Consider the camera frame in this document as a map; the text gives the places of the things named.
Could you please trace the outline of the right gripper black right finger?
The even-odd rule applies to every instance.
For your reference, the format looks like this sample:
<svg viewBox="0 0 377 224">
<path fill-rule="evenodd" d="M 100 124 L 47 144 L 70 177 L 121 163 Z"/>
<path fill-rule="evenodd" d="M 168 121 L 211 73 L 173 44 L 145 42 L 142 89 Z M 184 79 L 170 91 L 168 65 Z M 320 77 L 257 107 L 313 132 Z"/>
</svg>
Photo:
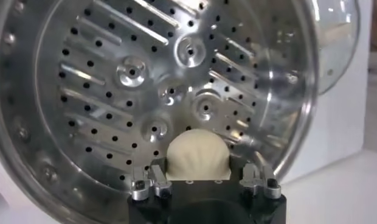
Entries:
<svg viewBox="0 0 377 224">
<path fill-rule="evenodd" d="M 263 194 L 271 200 L 281 198 L 282 189 L 272 166 L 262 156 L 256 156 L 253 161 L 231 156 L 230 170 L 230 179 L 237 178 L 243 190 L 249 191 L 253 197 Z"/>
</svg>

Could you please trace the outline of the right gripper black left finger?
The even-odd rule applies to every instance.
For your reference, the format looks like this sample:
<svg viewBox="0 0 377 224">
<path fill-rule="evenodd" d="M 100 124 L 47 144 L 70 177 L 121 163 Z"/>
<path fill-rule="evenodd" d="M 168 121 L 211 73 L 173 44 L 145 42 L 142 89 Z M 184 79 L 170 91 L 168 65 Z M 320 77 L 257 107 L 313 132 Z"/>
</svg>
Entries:
<svg viewBox="0 0 377 224">
<path fill-rule="evenodd" d="M 172 182 L 167 180 L 167 160 L 155 159 L 145 170 L 143 167 L 133 167 L 131 171 L 131 198 L 134 201 L 147 200 L 151 194 L 159 198 L 172 195 Z"/>
</svg>

